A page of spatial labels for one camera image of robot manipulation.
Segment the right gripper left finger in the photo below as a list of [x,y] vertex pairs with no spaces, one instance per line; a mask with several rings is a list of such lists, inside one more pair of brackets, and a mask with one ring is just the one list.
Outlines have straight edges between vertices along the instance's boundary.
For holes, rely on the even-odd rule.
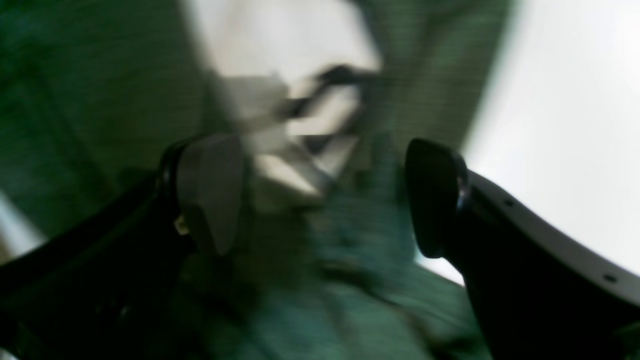
[[228,253],[242,206],[238,136],[170,146],[98,214],[1,266],[1,350],[19,360],[135,360],[200,251]]

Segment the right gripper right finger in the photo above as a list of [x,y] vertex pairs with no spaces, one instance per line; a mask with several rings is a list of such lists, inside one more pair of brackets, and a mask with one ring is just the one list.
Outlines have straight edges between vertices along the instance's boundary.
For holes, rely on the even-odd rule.
[[407,146],[419,251],[445,259],[495,360],[637,360],[639,276],[544,221],[469,170],[455,150]]

